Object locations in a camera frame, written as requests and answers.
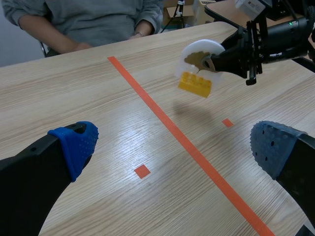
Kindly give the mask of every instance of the gray sweatshirt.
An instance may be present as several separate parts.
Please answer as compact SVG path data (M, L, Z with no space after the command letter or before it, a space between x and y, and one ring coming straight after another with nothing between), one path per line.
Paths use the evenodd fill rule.
M2 0L2 6L17 26L24 15L48 16L61 33L92 46L127 40L141 20L157 33L163 18L162 0Z

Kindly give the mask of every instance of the gray gripper pad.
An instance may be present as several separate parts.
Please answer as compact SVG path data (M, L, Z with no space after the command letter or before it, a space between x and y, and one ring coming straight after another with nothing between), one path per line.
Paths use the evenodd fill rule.
M272 179L280 175L301 134L306 133L271 121L261 121L252 128L252 154Z

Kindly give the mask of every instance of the orange square marker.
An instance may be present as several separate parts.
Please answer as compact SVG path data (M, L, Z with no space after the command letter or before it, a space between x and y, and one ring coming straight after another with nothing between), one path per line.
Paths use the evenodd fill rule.
M145 176L147 176L149 173L151 173L149 171L149 169L145 166L145 165L142 165L142 166L139 166L137 169L134 170L137 175L139 175L140 178L144 178Z
M233 126L233 123L229 119L222 120L222 123L228 128Z

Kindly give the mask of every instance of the person's hand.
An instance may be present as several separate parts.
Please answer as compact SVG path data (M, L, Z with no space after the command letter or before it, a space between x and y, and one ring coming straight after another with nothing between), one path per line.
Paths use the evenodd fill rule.
M140 33L137 33L137 34L131 36L129 39L141 38L141 37L142 37L142 35Z
M81 51L84 49L89 49L92 48L92 46L88 43L76 43L73 48L72 48L72 52L76 52L76 51Z

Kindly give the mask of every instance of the tripod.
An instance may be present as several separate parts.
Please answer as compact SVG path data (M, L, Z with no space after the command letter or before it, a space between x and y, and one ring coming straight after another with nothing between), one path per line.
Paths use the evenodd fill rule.
M182 27L185 28L185 24L184 24L184 19L183 19L183 11L184 11L184 5L185 5L185 0L179 0L177 2L177 6L174 12L173 17L169 20L169 22L167 23L167 25L163 28L163 30L161 31L161 33L163 33L163 31L168 27L168 25L173 21L173 19L179 14L180 18L181 18L181 23L182 23Z

